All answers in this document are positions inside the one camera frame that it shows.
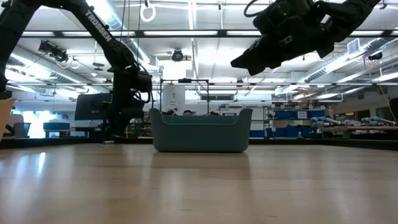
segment light wood surface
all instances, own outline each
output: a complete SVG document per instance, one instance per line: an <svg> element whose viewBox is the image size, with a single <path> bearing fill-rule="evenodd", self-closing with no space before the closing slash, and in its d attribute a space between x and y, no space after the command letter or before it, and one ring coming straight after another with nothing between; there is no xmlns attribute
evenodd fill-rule
<svg viewBox="0 0 398 224"><path fill-rule="evenodd" d="M0 223L398 223L394 151L150 145L0 151Z"/></svg>

